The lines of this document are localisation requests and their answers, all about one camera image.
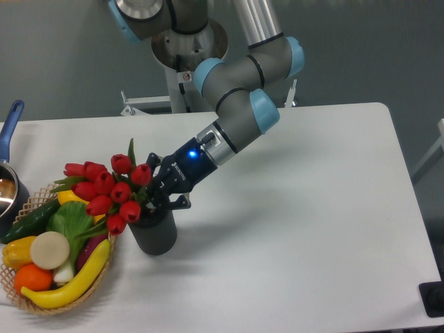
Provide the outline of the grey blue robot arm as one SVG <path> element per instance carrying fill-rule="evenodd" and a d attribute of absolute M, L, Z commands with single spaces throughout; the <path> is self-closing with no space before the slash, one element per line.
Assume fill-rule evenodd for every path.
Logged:
<path fill-rule="evenodd" d="M 215 111 L 217 118 L 175 153 L 150 154 L 158 170 L 146 188 L 153 207 L 188 208 L 189 192 L 280 118 L 264 88 L 296 75 L 305 56 L 282 32 L 270 1 L 235 1 L 249 53 L 226 63 L 228 37 L 208 15 L 206 1 L 110 1 L 130 41 L 151 41 L 164 68 L 173 112 Z"/>

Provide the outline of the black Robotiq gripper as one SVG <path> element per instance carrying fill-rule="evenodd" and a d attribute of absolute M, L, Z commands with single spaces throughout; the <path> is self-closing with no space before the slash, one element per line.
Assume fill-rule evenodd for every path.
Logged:
<path fill-rule="evenodd" d="M 191 201 L 188 193 L 217 169 L 196 138 L 191 138 L 175 153 L 164 158 L 156 153 L 149 153 L 146 164 L 151 173 L 160 167 L 152 179 L 153 195 L 148 204 L 149 208 L 159 210 L 189 209 Z M 171 200 L 171 194 L 180 195 Z"/>

